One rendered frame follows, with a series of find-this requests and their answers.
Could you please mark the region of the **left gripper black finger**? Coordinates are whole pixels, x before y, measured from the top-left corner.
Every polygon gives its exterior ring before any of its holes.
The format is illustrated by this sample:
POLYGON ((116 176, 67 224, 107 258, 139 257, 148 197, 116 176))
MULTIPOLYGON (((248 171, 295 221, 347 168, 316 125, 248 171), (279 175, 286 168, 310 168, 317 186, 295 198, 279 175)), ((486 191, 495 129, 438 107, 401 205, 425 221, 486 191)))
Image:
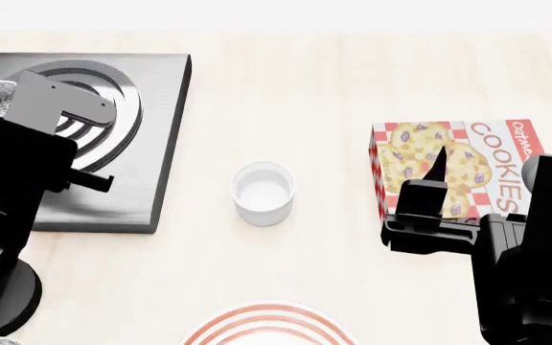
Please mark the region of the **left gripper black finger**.
POLYGON ((97 192, 108 192, 112 186, 114 177, 101 177, 90 172, 82 172, 76 169, 69 171, 68 182, 82 186, 87 189, 91 189, 97 192))

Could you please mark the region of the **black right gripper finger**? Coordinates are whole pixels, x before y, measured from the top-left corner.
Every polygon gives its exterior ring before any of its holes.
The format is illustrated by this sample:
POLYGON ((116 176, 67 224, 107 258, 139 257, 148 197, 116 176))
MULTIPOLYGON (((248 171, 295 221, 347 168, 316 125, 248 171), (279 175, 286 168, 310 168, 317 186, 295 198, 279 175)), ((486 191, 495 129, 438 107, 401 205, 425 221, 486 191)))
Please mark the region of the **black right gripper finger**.
POLYGON ((421 179, 406 180, 401 187, 396 215, 442 217, 446 183, 447 149, 442 147, 433 166, 421 179))

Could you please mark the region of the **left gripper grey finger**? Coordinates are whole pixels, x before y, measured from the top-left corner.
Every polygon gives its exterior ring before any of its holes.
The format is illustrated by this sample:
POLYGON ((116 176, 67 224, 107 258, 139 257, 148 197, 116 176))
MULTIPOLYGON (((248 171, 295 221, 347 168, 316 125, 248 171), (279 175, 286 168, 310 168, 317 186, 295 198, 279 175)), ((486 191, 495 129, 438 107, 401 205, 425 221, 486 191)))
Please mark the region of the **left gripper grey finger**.
POLYGON ((5 120, 55 134, 60 117, 93 127, 106 127, 114 123, 116 108, 109 100, 73 85, 21 71, 5 120))

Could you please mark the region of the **grey metal stove plate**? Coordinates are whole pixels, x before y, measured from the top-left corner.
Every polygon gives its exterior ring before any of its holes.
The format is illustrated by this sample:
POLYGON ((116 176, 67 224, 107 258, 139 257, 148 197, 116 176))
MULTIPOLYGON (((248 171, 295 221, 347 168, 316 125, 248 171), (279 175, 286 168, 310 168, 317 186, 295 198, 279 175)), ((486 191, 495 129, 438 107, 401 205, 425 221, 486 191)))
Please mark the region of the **grey metal stove plate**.
POLYGON ((0 80, 24 70, 109 100, 107 127, 62 117, 56 134, 79 146, 74 169, 113 176, 109 192, 71 186, 44 195, 34 230, 152 234, 163 200, 192 74, 188 54, 0 53, 0 80))

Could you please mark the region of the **white plate with red rings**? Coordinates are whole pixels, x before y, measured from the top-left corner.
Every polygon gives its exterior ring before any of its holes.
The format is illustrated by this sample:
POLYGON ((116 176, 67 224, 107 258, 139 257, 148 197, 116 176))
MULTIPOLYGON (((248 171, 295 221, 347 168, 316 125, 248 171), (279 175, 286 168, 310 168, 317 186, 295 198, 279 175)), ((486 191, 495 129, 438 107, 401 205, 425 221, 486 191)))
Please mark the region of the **white plate with red rings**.
POLYGON ((325 312, 263 300, 218 312, 176 345, 361 345, 325 312))

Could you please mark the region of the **oatmeal cookies box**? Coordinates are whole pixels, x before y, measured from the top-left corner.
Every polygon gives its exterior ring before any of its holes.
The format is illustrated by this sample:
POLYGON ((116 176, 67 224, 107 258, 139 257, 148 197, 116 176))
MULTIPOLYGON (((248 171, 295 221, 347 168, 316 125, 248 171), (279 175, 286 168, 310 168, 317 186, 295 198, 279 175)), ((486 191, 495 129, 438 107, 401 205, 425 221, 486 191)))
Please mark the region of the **oatmeal cookies box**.
POLYGON ((444 218, 528 212, 521 169, 543 148, 530 120, 374 123, 370 157, 379 215, 396 211, 405 180, 420 179, 447 151, 444 218))

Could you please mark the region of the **white ceramic ramekin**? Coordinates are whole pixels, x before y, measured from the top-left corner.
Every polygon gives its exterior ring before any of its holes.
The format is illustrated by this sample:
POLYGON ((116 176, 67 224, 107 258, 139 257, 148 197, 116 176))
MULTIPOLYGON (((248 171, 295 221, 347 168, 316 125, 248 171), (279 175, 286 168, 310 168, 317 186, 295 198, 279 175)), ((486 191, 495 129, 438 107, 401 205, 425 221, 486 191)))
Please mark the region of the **white ceramic ramekin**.
POLYGON ((295 193, 293 174, 273 161, 240 166, 230 182, 236 212, 253 226, 273 226, 285 220, 291 212, 295 193))

